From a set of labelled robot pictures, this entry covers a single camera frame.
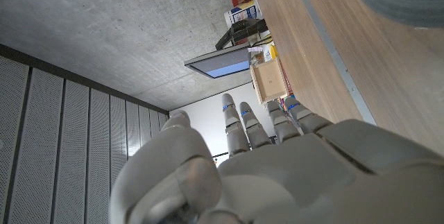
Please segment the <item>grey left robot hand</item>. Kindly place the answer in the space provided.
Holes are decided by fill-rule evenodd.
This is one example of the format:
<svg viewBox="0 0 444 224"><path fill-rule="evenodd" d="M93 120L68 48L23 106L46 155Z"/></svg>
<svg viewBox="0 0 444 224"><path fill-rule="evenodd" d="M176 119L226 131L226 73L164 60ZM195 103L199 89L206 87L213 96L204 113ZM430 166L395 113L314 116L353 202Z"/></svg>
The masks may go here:
<svg viewBox="0 0 444 224"><path fill-rule="evenodd" d="M372 124L332 123L294 98L222 97L229 157L215 164L185 111L119 173L111 223L442 223L443 157Z"/></svg>

